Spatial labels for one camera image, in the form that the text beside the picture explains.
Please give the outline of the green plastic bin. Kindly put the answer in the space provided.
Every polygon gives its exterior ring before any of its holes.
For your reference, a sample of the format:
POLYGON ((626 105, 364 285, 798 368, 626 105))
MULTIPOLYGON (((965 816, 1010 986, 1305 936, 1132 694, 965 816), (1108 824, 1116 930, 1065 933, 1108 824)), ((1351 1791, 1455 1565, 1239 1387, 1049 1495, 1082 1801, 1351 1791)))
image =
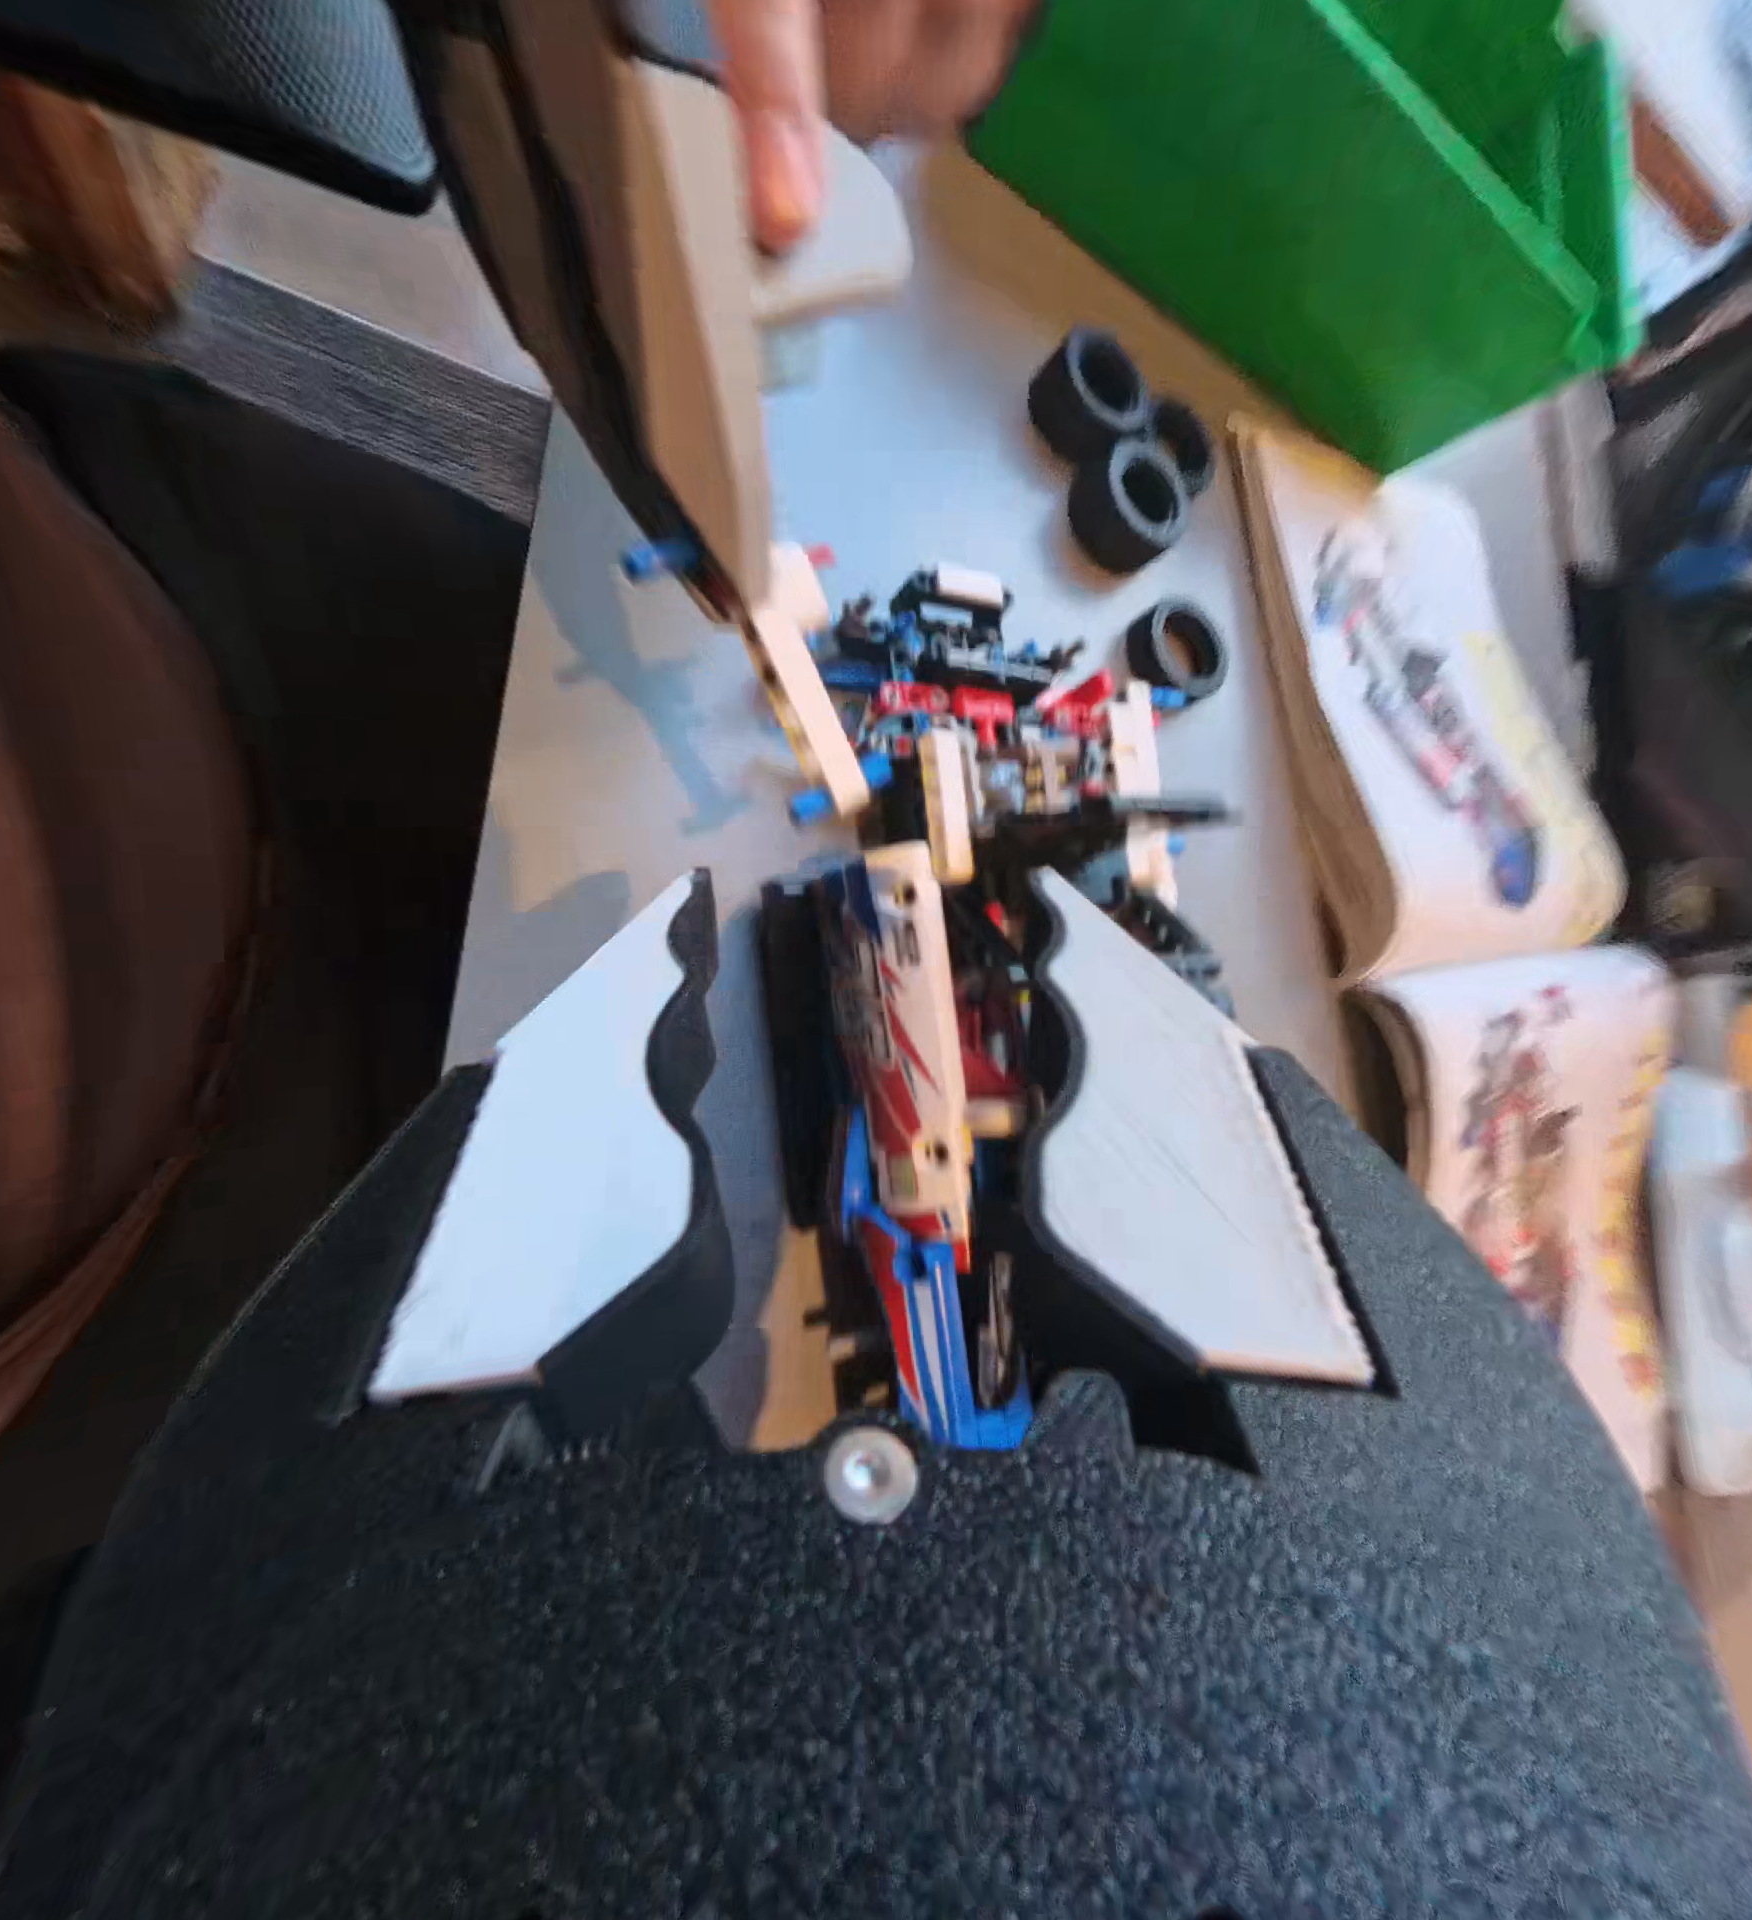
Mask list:
POLYGON ((1391 475, 1642 347, 1631 107, 1566 3, 1045 3, 980 165, 1391 475))

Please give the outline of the grey desk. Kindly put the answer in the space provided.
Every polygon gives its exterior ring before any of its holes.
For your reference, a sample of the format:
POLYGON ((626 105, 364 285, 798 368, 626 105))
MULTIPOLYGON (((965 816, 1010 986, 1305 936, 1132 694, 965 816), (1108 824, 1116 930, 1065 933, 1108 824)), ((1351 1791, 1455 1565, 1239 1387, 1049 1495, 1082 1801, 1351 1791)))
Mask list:
MULTIPOLYGON (((1217 700, 1166 725, 1165 771, 1172 788, 1221 791, 1241 822, 1180 852, 1183 909, 1223 949, 1248 1033, 1348 1104, 1348 1024, 1284 765, 1236 479, 1223 471, 1165 562, 1130 586, 1105 582, 1062 526, 1062 469, 1028 428, 1025 380, 1066 324, 1089 320, 1213 427, 1275 408, 967 157, 937 151, 927 184, 914 154, 892 154, 886 171, 911 213, 914 277, 900 300, 812 336, 809 374, 768 395, 779 529, 833 543, 833 599, 889 596, 916 562, 992 569, 1015 592, 1018 637, 1088 637, 1092 660, 1165 593, 1217 620, 1236 666, 1217 700)), ((326 319, 377 326, 380 347, 404 339, 543 391, 441 206, 390 215, 230 158, 196 253, 240 276, 242 292, 271 282, 326 319)), ((1493 576, 1514 637, 1536 637, 1536 661, 1553 670, 1553 649, 1568 670, 1531 417, 1466 440, 1463 471, 1492 478, 1479 498, 1493 505, 1493 576)), ((826 1424, 833 1385, 822 1330, 806 1323, 819 1306, 818 1239, 785 1226, 771 1165, 751 915, 764 878, 833 852, 843 835, 788 822, 785 750, 751 715, 737 643, 711 634, 671 586, 614 582, 628 533, 576 423, 553 414, 445 1061, 485 1054, 664 880, 694 865, 715 873, 727 953, 711 997, 721 1067, 704 1112, 717 1112, 737 1327, 700 1381, 728 1438, 791 1449, 826 1424)), ((1752 1749, 1752 1495, 1664 1492, 1657 1512, 1752 1749)))

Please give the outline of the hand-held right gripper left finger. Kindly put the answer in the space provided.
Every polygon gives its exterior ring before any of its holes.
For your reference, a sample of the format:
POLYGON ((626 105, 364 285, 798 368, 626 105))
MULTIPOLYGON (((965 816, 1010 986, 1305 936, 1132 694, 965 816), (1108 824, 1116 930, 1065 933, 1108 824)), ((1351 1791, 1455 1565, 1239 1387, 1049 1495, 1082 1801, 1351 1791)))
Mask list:
POLYGON ((682 873, 495 1043, 371 1405, 526 1385, 580 1438, 694 1381, 737 1300, 698 1121, 717 973, 715 878, 682 873))

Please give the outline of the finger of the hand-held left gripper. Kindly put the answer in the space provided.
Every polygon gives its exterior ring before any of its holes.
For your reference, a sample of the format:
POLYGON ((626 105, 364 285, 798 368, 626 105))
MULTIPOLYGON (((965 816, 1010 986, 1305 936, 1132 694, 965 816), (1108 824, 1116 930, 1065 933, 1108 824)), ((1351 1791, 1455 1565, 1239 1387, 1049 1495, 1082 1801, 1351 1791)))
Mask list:
POLYGON ((771 485, 737 128, 698 73, 661 61, 609 73, 644 442, 727 593, 751 612, 771 586, 771 485))
POLYGON ((441 184, 520 347, 644 541, 711 616, 735 582, 654 462, 617 81, 620 3, 421 3, 419 107, 441 184))

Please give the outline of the person's brown shirt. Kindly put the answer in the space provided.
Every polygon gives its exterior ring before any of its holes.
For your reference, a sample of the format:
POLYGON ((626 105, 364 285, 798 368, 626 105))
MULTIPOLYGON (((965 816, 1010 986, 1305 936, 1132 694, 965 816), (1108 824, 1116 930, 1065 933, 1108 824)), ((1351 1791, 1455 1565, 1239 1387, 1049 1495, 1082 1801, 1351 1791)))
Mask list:
POLYGON ((0 413, 0 1432, 199 1152, 257 886, 203 646, 0 413))

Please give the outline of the toy brick race car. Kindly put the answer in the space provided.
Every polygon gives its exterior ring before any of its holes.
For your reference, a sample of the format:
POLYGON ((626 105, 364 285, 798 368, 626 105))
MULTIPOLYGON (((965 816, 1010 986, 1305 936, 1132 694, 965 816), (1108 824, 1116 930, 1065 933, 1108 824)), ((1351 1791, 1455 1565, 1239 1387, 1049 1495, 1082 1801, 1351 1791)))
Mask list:
POLYGON ((897 1410, 957 1449, 1014 1449, 1038 1360, 1015 1324, 1034 1067, 1034 875, 1055 869, 1236 1014, 1177 907, 1170 706, 1082 640, 1004 637, 998 576, 930 566, 812 637, 865 768, 892 778, 859 851, 764 886, 759 970, 791 1222, 819 1236, 839 1407, 897 1410))

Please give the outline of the black toy tyre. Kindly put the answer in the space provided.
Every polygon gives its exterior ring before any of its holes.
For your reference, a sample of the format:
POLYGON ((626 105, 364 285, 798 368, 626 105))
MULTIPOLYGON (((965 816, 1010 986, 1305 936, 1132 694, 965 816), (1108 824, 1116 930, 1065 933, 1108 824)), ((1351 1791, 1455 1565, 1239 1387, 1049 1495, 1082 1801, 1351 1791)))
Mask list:
POLYGON ((1152 391, 1116 336, 1072 326, 1034 373, 1028 417, 1049 452, 1084 462, 1152 427, 1152 391))
POLYGON ((1183 538, 1193 498, 1176 457, 1130 435, 1078 462, 1065 512, 1088 562, 1132 576, 1183 538))
POLYGON ((1190 501, 1210 492, 1217 478, 1217 447, 1196 407, 1176 395, 1152 395, 1152 440, 1177 469, 1190 501))
POLYGON ((1123 632, 1130 677, 1170 706, 1199 706, 1221 691, 1230 673, 1226 640, 1193 599, 1159 599, 1123 632))

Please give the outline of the wooden board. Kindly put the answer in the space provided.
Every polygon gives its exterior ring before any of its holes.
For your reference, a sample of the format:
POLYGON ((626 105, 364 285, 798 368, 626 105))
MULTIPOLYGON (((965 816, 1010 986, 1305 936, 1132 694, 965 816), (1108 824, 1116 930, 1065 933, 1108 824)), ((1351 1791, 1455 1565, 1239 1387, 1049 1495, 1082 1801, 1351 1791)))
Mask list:
POLYGON ((203 141, 0 71, 0 304, 159 331, 219 175, 203 141))

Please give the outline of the person's left hand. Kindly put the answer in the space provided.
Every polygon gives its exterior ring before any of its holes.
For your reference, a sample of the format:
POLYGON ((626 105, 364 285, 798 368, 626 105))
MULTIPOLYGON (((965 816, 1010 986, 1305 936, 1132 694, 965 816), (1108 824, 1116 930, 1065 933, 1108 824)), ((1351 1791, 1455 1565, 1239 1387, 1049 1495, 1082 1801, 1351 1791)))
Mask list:
POLYGON ((708 3, 746 154, 755 240, 818 226, 828 134, 865 145, 958 128, 998 90, 1037 3, 708 3))

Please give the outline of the white stand base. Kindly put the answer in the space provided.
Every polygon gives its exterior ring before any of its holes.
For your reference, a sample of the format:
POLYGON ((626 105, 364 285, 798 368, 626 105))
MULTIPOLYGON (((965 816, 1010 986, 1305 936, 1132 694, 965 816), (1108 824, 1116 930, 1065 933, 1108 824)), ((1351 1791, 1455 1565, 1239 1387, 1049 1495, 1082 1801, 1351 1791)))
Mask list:
POLYGON ((1669 1068, 1649 1202, 1681 1481, 1709 1498, 1752 1495, 1752 1145, 1728 1078, 1669 1068))

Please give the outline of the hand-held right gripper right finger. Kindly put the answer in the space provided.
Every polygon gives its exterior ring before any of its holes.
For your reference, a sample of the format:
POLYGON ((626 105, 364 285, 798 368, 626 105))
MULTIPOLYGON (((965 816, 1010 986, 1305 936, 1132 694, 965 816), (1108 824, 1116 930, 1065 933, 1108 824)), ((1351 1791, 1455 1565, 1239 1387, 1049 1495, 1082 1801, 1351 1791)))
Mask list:
POLYGON ((1239 1385, 1375 1397, 1378 1347, 1258 1043, 1059 873, 1034 875, 1028 1324, 1135 1438, 1243 1438, 1239 1385))

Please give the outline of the toy car instruction booklet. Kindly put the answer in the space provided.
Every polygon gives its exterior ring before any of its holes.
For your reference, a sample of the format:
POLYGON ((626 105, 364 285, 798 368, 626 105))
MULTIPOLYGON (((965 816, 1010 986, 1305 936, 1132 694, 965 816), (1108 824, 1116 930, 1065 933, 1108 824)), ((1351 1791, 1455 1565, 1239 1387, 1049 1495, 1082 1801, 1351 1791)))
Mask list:
POLYGON ((1598 944, 1624 858, 1466 495, 1248 414, 1226 448, 1337 984, 1598 944))

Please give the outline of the black trousers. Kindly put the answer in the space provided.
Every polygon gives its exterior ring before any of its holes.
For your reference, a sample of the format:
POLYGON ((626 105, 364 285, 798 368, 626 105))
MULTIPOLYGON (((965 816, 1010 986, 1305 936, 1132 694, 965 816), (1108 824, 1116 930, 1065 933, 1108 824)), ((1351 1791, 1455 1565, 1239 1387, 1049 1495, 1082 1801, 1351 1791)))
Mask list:
POLYGON ((210 1138, 0 1437, 10 1592, 99 1538, 196 1363, 435 1088, 529 529, 163 363, 3 350, 0 398, 215 660, 271 856, 210 1138))

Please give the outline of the white beam assembly with pins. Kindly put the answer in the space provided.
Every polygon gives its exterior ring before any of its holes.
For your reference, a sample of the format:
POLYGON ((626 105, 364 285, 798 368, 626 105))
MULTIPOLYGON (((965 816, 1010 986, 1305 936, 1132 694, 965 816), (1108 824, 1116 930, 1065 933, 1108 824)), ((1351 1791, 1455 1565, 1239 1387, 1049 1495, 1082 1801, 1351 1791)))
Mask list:
POLYGON ((872 804, 892 777, 865 768, 813 657, 812 637, 830 623, 830 605, 809 546, 771 541, 756 593, 735 582, 692 533, 626 546, 620 570, 634 586, 678 580, 715 629, 741 637, 806 778, 791 799, 798 822, 856 819, 872 804))

